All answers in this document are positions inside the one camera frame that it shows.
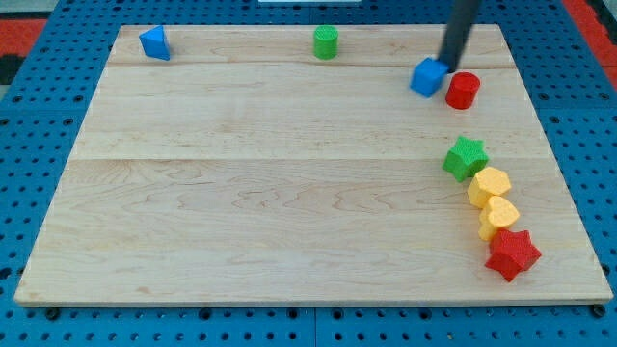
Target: blue cube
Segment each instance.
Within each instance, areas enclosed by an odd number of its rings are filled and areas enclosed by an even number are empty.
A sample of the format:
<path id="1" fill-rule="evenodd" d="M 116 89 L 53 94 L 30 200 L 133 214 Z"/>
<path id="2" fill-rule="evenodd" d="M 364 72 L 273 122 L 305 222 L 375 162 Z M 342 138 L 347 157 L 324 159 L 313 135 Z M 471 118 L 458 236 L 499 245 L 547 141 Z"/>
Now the blue cube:
<path id="1" fill-rule="evenodd" d="M 162 60 L 170 60 L 170 47 L 167 44 L 163 26 L 159 25 L 139 36 L 144 53 L 147 56 Z"/>
<path id="2" fill-rule="evenodd" d="M 448 66 L 442 62 L 426 58 L 414 70 L 410 88 L 425 97 L 431 97 L 442 87 Z"/>

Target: yellow block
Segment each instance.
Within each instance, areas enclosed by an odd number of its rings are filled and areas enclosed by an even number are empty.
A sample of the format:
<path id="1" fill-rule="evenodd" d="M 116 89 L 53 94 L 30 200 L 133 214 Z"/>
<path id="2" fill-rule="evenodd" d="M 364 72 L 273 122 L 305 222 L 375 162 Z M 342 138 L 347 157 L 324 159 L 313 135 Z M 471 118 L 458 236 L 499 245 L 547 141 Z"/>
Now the yellow block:
<path id="1" fill-rule="evenodd" d="M 510 192 L 511 188 L 508 173 L 486 167 L 475 174 L 467 190 L 467 195 L 472 205 L 484 208 L 490 197 L 504 197 Z"/>
<path id="2" fill-rule="evenodd" d="M 491 241 L 500 228 L 511 227 L 520 216 L 512 202 L 498 196 L 490 197 L 480 213 L 482 226 L 478 234 L 482 240 Z"/>

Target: wooden table surface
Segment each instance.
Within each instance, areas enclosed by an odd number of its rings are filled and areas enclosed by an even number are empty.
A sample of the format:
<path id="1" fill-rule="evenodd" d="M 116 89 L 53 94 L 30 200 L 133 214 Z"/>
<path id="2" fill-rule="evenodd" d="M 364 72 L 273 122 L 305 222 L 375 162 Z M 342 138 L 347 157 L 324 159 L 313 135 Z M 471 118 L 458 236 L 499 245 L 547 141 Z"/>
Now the wooden table surface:
<path id="1" fill-rule="evenodd" d="M 449 83 L 409 89 L 441 25 L 168 26 L 169 62 L 122 27 L 15 299 L 33 307 L 476 306 L 612 297 L 497 26 L 474 28 Z M 507 283 L 484 267 L 459 135 L 507 171 L 543 257 Z"/>

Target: toy block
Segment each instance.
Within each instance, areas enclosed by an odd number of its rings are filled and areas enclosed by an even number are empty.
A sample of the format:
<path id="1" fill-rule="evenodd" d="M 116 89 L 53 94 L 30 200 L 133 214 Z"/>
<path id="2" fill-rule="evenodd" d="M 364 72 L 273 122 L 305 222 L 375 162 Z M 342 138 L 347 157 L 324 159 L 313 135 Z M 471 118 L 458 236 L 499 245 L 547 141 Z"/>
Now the toy block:
<path id="1" fill-rule="evenodd" d="M 426 58 L 414 69 L 410 88 L 425 97 L 431 97 L 442 87 L 443 78 L 447 74 L 447 65 Z"/>
<path id="2" fill-rule="evenodd" d="M 458 72 L 452 76 L 445 102 L 457 110 L 467 110 L 480 89 L 480 79 L 471 72 Z"/>
<path id="3" fill-rule="evenodd" d="M 521 214 L 512 202 L 498 196 L 490 197 L 480 213 L 478 234 L 482 240 L 491 241 L 500 228 L 511 227 L 519 217 Z"/>
<path id="4" fill-rule="evenodd" d="M 147 56 L 166 61 L 170 60 L 170 47 L 162 25 L 141 34 L 139 40 L 142 42 L 144 53 Z"/>
<path id="5" fill-rule="evenodd" d="M 505 197 L 511 188 L 508 173 L 486 167 L 475 174 L 467 190 L 467 195 L 472 205 L 484 208 L 490 197 Z"/>
<path id="6" fill-rule="evenodd" d="M 332 25 L 320 25 L 313 33 L 313 54 L 321 60 L 329 60 L 338 51 L 338 30 Z"/>
<path id="7" fill-rule="evenodd" d="M 483 146 L 484 141 L 459 136 L 454 147 L 445 156 L 443 169 L 452 173 L 458 182 L 473 177 L 489 162 Z"/>
<path id="8" fill-rule="evenodd" d="M 484 264 L 499 271 L 507 281 L 512 281 L 522 271 L 527 271 L 542 256 L 531 243 L 528 230 L 512 232 L 501 228 L 491 241 L 491 256 Z"/>

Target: blue pegboard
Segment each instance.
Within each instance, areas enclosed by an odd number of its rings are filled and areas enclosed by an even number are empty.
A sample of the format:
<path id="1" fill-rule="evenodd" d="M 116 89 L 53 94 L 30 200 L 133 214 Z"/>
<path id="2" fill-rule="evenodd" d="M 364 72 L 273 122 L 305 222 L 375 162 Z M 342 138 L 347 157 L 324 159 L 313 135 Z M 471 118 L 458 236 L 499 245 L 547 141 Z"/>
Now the blue pegboard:
<path id="1" fill-rule="evenodd" d="M 594 307 L 26 309 L 19 275 L 122 24 L 445 23 L 450 1 L 61 0 L 0 103 L 0 345 L 613 345 Z M 617 97 L 557 0 L 485 0 L 617 288 Z"/>

